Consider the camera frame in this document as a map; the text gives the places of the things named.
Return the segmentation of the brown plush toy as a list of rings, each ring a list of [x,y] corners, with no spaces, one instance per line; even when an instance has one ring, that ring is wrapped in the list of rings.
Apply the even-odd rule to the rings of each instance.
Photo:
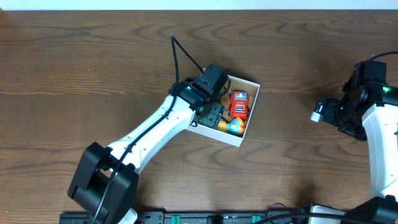
[[[223,119],[227,122],[231,122],[232,118],[229,115],[229,108],[231,106],[230,96],[228,94],[225,94],[223,97],[220,98],[219,103],[224,106]]]

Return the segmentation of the orange rubber duck toy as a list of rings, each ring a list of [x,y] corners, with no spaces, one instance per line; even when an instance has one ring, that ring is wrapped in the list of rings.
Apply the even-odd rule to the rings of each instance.
[[[222,118],[218,123],[217,130],[234,136],[242,136],[246,130],[246,125],[247,121],[240,117],[233,119],[231,122],[227,122]]]

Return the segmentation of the red toy truck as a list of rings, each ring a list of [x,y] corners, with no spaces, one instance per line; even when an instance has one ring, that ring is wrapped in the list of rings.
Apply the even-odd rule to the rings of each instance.
[[[231,118],[246,120],[249,114],[249,97],[245,91],[234,90],[230,96],[229,115]]]

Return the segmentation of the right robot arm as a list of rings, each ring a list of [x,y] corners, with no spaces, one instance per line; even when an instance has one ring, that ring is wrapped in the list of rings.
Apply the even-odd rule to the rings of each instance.
[[[311,211],[341,215],[340,223],[394,223],[397,220],[397,87],[386,82],[386,63],[369,59],[357,63],[343,84],[342,99],[321,98],[311,119],[366,141],[371,184],[369,200],[342,212],[314,205]]]

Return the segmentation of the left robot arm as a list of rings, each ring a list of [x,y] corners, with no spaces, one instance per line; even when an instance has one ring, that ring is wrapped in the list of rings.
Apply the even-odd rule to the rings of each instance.
[[[84,223],[134,223],[142,170],[175,135],[206,118],[230,84],[227,74],[211,64],[200,77],[176,81],[161,106],[123,138],[106,147],[90,144],[68,189],[88,212]]]

